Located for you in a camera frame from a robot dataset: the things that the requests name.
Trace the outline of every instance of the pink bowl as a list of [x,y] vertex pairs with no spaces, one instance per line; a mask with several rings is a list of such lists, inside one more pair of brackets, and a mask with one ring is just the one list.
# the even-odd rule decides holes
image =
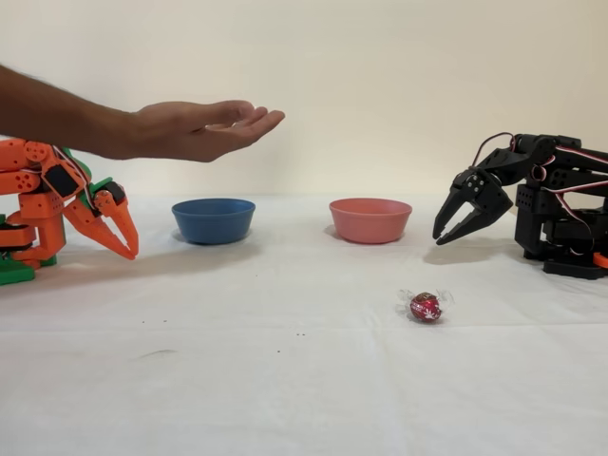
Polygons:
[[411,206],[374,198],[339,199],[330,204],[335,230],[345,240],[385,244],[403,235]]

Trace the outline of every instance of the bowl rim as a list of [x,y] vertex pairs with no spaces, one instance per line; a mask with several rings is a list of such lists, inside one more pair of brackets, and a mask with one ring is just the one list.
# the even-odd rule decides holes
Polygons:
[[[366,212],[353,212],[353,211],[345,211],[344,209],[338,209],[335,207],[335,204],[342,201],[352,201],[352,200],[367,200],[367,201],[383,201],[383,202],[397,202],[399,204],[403,204],[406,209],[399,212],[390,212],[388,214],[370,214]],[[362,216],[362,217],[392,217],[392,216],[407,216],[413,212],[413,207],[406,202],[400,201],[398,199],[386,199],[386,198],[343,198],[336,199],[330,203],[330,210],[333,212],[339,212],[341,214],[348,214],[351,216]]]
[[[183,212],[181,210],[178,209],[179,206],[181,206],[182,204],[187,204],[189,202],[199,202],[199,201],[221,201],[221,202],[225,202],[225,201],[231,201],[231,202],[245,202],[247,203],[250,207],[248,207],[247,209],[243,209],[242,211],[238,211],[238,212],[232,212],[230,214],[194,214],[192,212]],[[238,216],[243,216],[246,214],[249,214],[251,212],[254,212],[256,210],[256,204],[252,201],[249,201],[247,199],[239,199],[239,198],[197,198],[197,199],[187,199],[185,201],[180,201],[176,204],[173,205],[173,207],[171,207],[171,212],[173,213],[174,216],[181,216],[181,217],[192,217],[192,218],[198,218],[198,219],[218,219],[218,218],[229,218],[229,217],[238,217]]]

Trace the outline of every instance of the red candy wrapper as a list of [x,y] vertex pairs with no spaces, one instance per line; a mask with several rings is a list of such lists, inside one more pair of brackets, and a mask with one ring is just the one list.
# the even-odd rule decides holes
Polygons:
[[436,294],[419,293],[402,290],[401,299],[406,304],[404,311],[409,307],[410,314],[418,321],[432,323],[441,317],[446,308],[453,304],[450,292],[437,291]]
[[431,293],[420,293],[409,303],[411,314],[422,321],[435,321],[441,314],[441,306],[437,296]]

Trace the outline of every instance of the human hand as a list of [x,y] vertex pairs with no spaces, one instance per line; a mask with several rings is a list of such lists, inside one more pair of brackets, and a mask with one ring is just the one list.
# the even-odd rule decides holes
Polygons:
[[131,134],[117,158],[213,162],[248,147],[285,118],[248,102],[152,104],[131,115]]

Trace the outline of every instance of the orange robotic arm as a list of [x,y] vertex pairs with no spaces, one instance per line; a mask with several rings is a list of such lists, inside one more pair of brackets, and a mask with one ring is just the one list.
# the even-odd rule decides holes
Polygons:
[[[112,179],[90,183],[90,173],[69,151],[49,144],[0,142],[0,195],[18,194],[20,210],[0,220],[0,253],[37,269],[66,244],[62,215],[78,232],[128,259],[139,252],[124,190]],[[126,246],[105,224],[111,218]],[[40,244],[32,247],[38,230]]]

